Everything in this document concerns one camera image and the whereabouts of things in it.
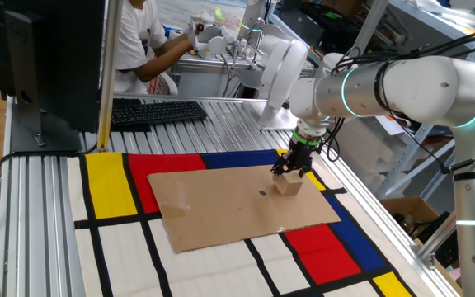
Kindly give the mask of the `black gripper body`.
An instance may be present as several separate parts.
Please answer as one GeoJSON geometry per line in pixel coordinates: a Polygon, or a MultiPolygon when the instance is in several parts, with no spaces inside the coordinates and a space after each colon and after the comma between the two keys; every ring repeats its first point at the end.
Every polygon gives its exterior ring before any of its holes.
{"type": "Polygon", "coordinates": [[[307,165],[312,162],[311,153],[315,151],[315,146],[303,144],[301,142],[289,144],[289,151],[285,154],[288,165],[307,165]]]}

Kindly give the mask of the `bare hand of person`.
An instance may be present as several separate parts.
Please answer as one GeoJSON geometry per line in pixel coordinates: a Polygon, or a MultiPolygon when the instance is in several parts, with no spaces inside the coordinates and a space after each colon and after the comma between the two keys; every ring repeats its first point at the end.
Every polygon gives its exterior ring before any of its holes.
{"type": "Polygon", "coordinates": [[[189,52],[196,50],[195,37],[191,37],[188,34],[182,34],[180,37],[179,47],[183,52],[189,52]]]}

